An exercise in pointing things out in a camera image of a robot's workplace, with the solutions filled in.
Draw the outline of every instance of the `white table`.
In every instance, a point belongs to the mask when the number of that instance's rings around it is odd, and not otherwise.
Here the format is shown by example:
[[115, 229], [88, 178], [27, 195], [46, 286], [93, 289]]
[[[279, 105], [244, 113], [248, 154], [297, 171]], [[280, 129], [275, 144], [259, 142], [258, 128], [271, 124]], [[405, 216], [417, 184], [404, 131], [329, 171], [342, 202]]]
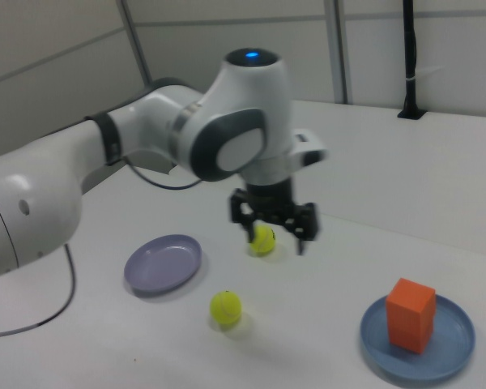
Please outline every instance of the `white table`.
[[[51, 323], [0, 338], [0, 388], [392, 387], [360, 355], [359, 325], [400, 276], [435, 287], [475, 325], [470, 364], [441, 387], [486, 387], [485, 255], [321, 216], [323, 231], [306, 256], [276, 229], [276, 251], [258, 259], [228, 222], [227, 198], [205, 184], [158, 190], [127, 168], [88, 192], [70, 242], [75, 299]], [[200, 242], [199, 273], [163, 297], [134, 296], [123, 282], [126, 260], [170, 233]], [[52, 314], [69, 284], [61, 251], [1, 276], [0, 331]], [[244, 305], [230, 331], [208, 316], [211, 296], [224, 289]]]
[[[296, 101], [293, 125], [330, 158], [295, 176], [321, 212], [486, 254], [486, 118]], [[175, 168], [173, 176], [190, 179]], [[214, 184], [232, 188], [238, 178]]]

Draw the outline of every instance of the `plate rim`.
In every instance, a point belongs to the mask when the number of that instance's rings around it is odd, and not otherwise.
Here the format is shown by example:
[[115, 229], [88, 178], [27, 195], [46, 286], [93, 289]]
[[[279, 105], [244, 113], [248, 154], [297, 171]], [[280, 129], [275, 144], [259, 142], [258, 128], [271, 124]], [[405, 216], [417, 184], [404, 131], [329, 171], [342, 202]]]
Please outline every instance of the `plate rim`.
[[[195, 261], [198, 264], [198, 266], [186, 278], [180, 279], [179, 281], [177, 281], [173, 285], [167, 286], [165, 288], [151, 288], [151, 289], [146, 289], [146, 288], [139, 288], [139, 287], [134, 286], [130, 282], [129, 277], [126, 275], [128, 266], [133, 261], [137, 260], [138, 258], [141, 258], [141, 253], [143, 251], [146, 251], [147, 250], [147, 246], [148, 245], [149, 246], [155, 246], [155, 245], [158, 244], [159, 241], [163, 241], [165, 239], [185, 239], [185, 240], [189, 241], [189, 243], [191, 243], [190, 246], [193, 247], [194, 249], [196, 249], [198, 251], [198, 256], [196, 256], [196, 255], [194, 256], [196, 258]], [[196, 239], [194, 239], [190, 235], [185, 235], [185, 234], [181, 234], [181, 233], [171, 233], [169, 235], [163, 235], [161, 237], [156, 237], [155, 239], [151, 239], [150, 241], [142, 244], [137, 250], [135, 250], [130, 255], [130, 257], [128, 258], [128, 260], [126, 261], [126, 263], [124, 265], [124, 272], [123, 272], [124, 273], [124, 279], [125, 279], [125, 281], [128, 283], [128, 285], [131, 288], [133, 288], [135, 290], [138, 290], [140, 292], [144, 292], [144, 293], [164, 293], [166, 291], [169, 291], [169, 290], [172, 290], [172, 289], [178, 287], [179, 285], [181, 285], [181, 284], [185, 283], [187, 280], [189, 280], [192, 276], [194, 276], [194, 274], [196, 274], [196, 272], [198, 271], [198, 269], [200, 268], [200, 266], [202, 264], [202, 255], [203, 255], [202, 246], [200, 245], [200, 243]]]
[[435, 376], [432, 376], [431, 378], [422, 378], [422, 379], [415, 378], [414, 376], [406, 376], [404, 374], [400, 374], [400, 373], [396, 372], [395, 370], [389, 369], [388, 367], [385, 367], [384, 364], [378, 362], [378, 360], [370, 352], [369, 347], [368, 347], [368, 343], [366, 343], [365, 339], [364, 339], [364, 337], [365, 337], [364, 336], [364, 333], [365, 333], [364, 329], [366, 328], [365, 319], [366, 319], [366, 316], [368, 316], [369, 312], [373, 312], [373, 308], [375, 308], [376, 305], [379, 305], [379, 307], [377, 309], [381, 310], [382, 309], [381, 303], [383, 301], [385, 301], [386, 298], [387, 298], [387, 296], [385, 295], [384, 297], [380, 297], [375, 302], [373, 302], [367, 308], [367, 310], [365, 310], [364, 315], [362, 316], [362, 319], [360, 321], [360, 342], [362, 344], [363, 350], [367, 353], [367, 356], [374, 362], [374, 364], [376, 366], [378, 366], [381, 370], [383, 370], [384, 372], [386, 372], [388, 374], [391, 374], [393, 377], [396, 377], [396, 378], [411, 381], [413, 383], [431, 383], [431, 382], [438, 382], [438, 381], [444, 380], [446, 378], [452, 377], [452, 376], [456, 375], [459, 371], [461, 371], [467, 365], [467, 363], [470, 361], [471, 356], [473, 354], [473, 351], [475, 349], [475, 343], [476, 343], [475, 327], [473, 325], [473, 322], [470, 319], [470, 316], [468, 316], [468, 314], [466, 313], [466, 311], [463, 308], [461, 308], [455, 302], [451, 301], [449, 298], [443, 297], [442, 295], [439, 295], [439, 294], [436, 294], [436, 305], [439, 306], [440, 305], [439, 302], [441, 301], [441, 306], [443, 306], [443, 302], [445, 304], [448, 304], [449, 306], [453, 306], [454, 309], [457, 310], [466, 319], [465, 323], [469, 326], [468, 332], [471, 333], [471, 347], [468, 350], [467, 355], [464, 357], [464, 360], [460, 364], [458, 364], [454, 369], [451, 369], [450, 371], [447, 371], [447, 372], [442, 373], [442, 374], [437, 374]]

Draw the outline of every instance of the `orange cube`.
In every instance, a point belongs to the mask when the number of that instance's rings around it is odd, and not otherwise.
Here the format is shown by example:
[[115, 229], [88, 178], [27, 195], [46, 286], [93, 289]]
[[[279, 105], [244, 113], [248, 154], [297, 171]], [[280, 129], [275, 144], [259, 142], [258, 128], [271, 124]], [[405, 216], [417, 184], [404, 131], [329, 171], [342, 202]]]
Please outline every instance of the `orange cube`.
[[436, 290], [400, 278], [386, 299], [389, 341], [421, 354], [434, 331]]

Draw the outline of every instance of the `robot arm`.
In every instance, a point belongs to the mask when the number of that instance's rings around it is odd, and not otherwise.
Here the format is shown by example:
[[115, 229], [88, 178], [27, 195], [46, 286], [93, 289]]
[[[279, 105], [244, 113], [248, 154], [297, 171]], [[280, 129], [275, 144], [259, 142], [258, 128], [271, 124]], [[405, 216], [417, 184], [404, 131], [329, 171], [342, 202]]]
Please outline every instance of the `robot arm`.
[[[0, 274], [68, 242], [81, 212], [83, 180], [138, 150], [167, 156], [204, 181], [239, 173], [247, 191], [231, 197], [232, 221], [253, 237], [257, 219], [313, 240], [313, 204], [292, 200], [291, 174], [324, 158], [307, 130], [290, 127], [284, 63], [260, 49], [230, 53], [205, 95], [175, 79], [0, 156]], [[243, 213], [248, 203], [252, 212]]]

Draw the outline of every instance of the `yellow tennis ball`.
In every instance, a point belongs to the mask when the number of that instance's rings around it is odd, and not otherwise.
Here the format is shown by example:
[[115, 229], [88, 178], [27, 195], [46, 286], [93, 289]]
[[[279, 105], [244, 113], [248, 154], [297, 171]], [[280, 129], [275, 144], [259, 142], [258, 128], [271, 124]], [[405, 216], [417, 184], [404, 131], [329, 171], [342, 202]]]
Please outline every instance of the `yellow tennis ball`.
[[241, 301], [234, 292], [219, 292], [211, 299], [211, 316], [219, 324], [232, 324], [241, 317]]
[[274, 230], [267, 225], [258, 225], [254, 230], [254, 240], [250, 247], [257, 254], [268, 254], [275, 247]]

